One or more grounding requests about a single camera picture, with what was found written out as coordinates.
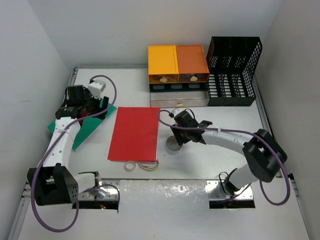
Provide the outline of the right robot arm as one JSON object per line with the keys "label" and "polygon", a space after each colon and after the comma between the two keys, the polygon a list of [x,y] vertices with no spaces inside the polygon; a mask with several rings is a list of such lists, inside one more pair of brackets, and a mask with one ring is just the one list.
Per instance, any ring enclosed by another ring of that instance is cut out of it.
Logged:
{"label": "right robot arm", "polygon": [[212,122],[197,122],[187,110],[169,113],[174,119],[171,130],[179,146],[188,142],[222,147],[244,156],[246,164],[229,173],[221,183],[225,195],[233,196],[241,188],[256,181],[270,183],[279,171],[284,170],[288,159],[273,136],[264,129],[255,133],[210,128]]}

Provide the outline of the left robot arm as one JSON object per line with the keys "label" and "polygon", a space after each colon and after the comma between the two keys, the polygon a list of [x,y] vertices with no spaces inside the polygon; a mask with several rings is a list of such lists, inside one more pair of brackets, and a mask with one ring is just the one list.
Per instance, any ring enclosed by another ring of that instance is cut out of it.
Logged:
{"label": "left robot arm", "polygon": [[73,175],[69,171],[69,159],[83,117],[99,113],[104,119],[109,98],[101,96],[106,85],[92,81],[83,85],[68,86],[61,107],[55,113],[54,131],[45,159],[37,176],[30,168],[28,182],[35,181],[34,199],[39,206],[74,204],[80,193],[97,186],[97,172],[88,171]]}

